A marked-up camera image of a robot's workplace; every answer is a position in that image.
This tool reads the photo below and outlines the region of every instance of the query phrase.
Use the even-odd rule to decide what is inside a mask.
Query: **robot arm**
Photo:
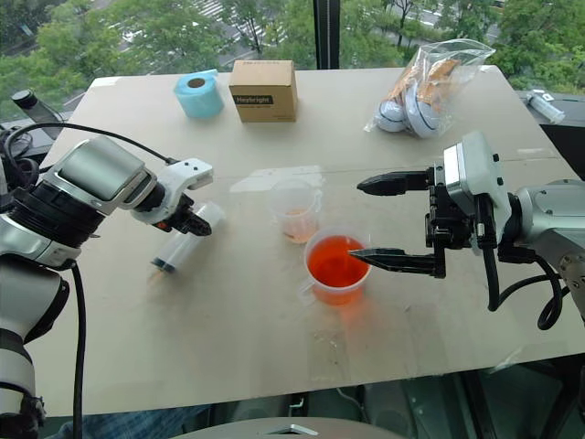
[[[210,234],[184,190],[210,183],[212,172],[192,158],[157,176],[99,136],[78,144],[32,188],[14,191],[0,214],[0,437],[35,438],[44,419],[24,345],[52,328],[69,296],[68,283],[48,268],[70,268],[117,208],[160,230]]]
[[[539,262],[547,269],[552,265],[559,276],[553,273],[551,282],[561,277],[585,316],[585,182],[561,180],[508,194],[499,157],[482,134],[471,133],[447,148],[443,160],[426,171],[371,177],[357,188],[379,196],[428,189],[426,242],[433,248],[428,255],[408,255],[400,249],[352,251],[358,259],[389,271],[442,278],[445,249],[474,247],[484,253],[490,289],[499,290],[497,248],[501,262]],[[498,291],[495,300],[490,297],[489,309],[495,311],[506,297]],[[539,327],[550,326],[539,320]]]

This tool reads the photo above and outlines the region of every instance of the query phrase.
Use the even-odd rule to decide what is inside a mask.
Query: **cup handle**
[[[317,299],[313,294],[313,285],[313,279],[307,277],[296,292],[296,296],[299,298],[303,306],[308,306]]]
[[[323,198],[323,191],[317,190],[314,194],[315,212],[319,212],[323,206],[321,199]]]

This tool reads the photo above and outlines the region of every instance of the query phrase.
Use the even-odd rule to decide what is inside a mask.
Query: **white table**
[[[226,108],[205,122],[182,113],[172,93],[178,76],[102,79],[90,87],[72,122],[208,161],[216,181],[191,195],[213,199],[228,222],[202,243],[188,270],[174,275],[149,263],[168,235],[128,212],[114,212],[102,223],[101,238],[83,246],[86,413],[239,400],[585,350],[570,300],[551,330],[537,329],[548,285],[531,286],[488,312],[483,261],[471,251],[448,252],[445,280],[373,270],[364,299],[354,305],[305,306],[299,299],[303,246],[284,241],[266,209],[266,189],[279,177],[299,174],[322,187],[323,224],[353,224],[368,230],[375,244],[412,253],[428,251],[428,195],[369,197],[355,189],[359,181],[387,170],[423,169],[473,129],[484,131],[502,158],[510,190],[574,177],[496,68],[469,85],[443,138],[363,131],[398,75],[300,71],[297,123],[241,123],[227,74],[219,76]],[[46,163],[83,138],[64,132]],[[162,167],[131,151],[153,170]],[[502,286],[537,273],[526,266],[499,269]],[[51,332],[29,345],[49,415],[71,411],[76,336],[71,299]]]

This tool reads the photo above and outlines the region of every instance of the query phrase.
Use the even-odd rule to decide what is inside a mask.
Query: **person's leg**
[[[83,439],[162,439],[180,434],[181,425],[209,405],[83,416]],[[73,437],[72,423],[64,423],[49,439]]]

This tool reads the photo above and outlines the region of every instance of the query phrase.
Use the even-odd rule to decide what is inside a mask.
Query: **light orange liquid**
[[[301,215],[306,212],[306,209],[293,209],[286,212],[287,215]],[[304,244],[311,239],[311,237],[317,232],[317,223],[307,224],[307,227],[300,229],[296,234],[287,233],[284,231],[284,236],[295,244]]]
[[[361,280],[367,273],[368,265],[350,256],[347,251],[364,247],[347,236],[331,236],[314,246],[309,254],[307,266],[313,277],[322,284],[345,287]],[[347,294],[331,294],[315,286],[314,294],[330,305],[342,305],[361,295],[361,287]]]

